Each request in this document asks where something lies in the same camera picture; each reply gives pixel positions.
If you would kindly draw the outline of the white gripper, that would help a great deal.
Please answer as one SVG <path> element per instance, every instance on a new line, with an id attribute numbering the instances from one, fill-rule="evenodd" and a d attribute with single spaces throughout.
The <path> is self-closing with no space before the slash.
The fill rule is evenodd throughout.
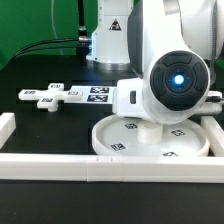
<path id="1" fill-rule="evenodd" d="M 192 108 L 172 111 L 159 102 L 140 78 L 117 82 L 113 93 L 113 112 L 118 116 L 141 118 L 188 118 L 194 114 L 218 114 L 224 106 L 219 91 L 207 92 Z"/>

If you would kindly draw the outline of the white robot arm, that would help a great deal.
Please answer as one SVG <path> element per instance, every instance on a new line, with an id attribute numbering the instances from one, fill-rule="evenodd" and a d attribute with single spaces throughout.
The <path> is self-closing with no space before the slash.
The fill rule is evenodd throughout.
<path id="1" fill-rule="evenodd" d="M 224 49 L 224 0 L 97 3 L 88 62 L 136 74 L 117 83 L 113 112 L 174 124 L 201 111 Z"/>

